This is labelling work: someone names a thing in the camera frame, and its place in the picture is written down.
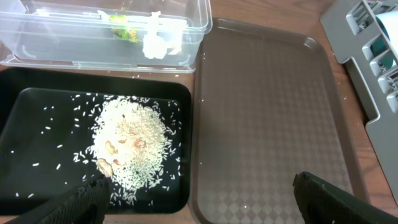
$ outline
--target table surface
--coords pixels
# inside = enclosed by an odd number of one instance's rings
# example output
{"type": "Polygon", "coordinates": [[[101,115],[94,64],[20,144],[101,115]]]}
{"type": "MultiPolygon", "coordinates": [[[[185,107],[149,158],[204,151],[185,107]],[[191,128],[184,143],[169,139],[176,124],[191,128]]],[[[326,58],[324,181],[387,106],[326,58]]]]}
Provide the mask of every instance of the table surface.
{"type": "MultiPolygon", "coordinates": [[[[320,16],[335,0],[211,0],[213,17],[273,27],[308,35],[325,48],[335,83],[368,188],[371,204],[398,217],[398,206],[366,134],[366,117],[353,90],[349,77],[337,63],[328,39],[320,24],[320,16]]],[[[193,74],[155,74],[133,72],[78,71],[100,75],[116,75],[151,80],[167,80],[186,85],[193,93],[193,74]]],[[[0,217],[4,223],[13,217],[0,217]]],[[[188,206],[171,215],[107,215],[104,223],[195,223],[188,206]]]]}

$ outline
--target brown plastic tray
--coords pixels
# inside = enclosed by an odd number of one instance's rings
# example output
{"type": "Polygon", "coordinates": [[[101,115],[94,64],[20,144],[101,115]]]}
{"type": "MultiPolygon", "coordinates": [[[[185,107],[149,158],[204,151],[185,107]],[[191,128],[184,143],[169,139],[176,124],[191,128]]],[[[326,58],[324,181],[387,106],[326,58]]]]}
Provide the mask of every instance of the brown plastic tray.
{"type": "Polygon", "coordinates": [[[190,209],[200,223],[303,223],[295,174],[368,200],[328,58],[303,35],[215,19],[195,74],[190,209]]]}

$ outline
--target uncooked rice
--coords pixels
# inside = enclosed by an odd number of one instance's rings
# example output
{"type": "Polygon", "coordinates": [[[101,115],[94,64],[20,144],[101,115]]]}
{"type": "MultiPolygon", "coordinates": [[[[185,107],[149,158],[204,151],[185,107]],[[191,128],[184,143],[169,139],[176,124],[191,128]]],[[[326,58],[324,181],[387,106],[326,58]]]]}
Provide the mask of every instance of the uncooked rice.
{"type": "Polygon", "coordinates": [[[95,118],[94,144],[89,151],[95,159],[111,164],[113,182],[124,188],[122,198],[133,204],[136,190],[160,184],[162,179],[156,173],[162,169],[172,141],[165,136],[160,113],[128,99],[119,96],[103,103],[101,114],[95,118]],[[107,142],[111,143],[113,153],[106,149],[107,142]]]}

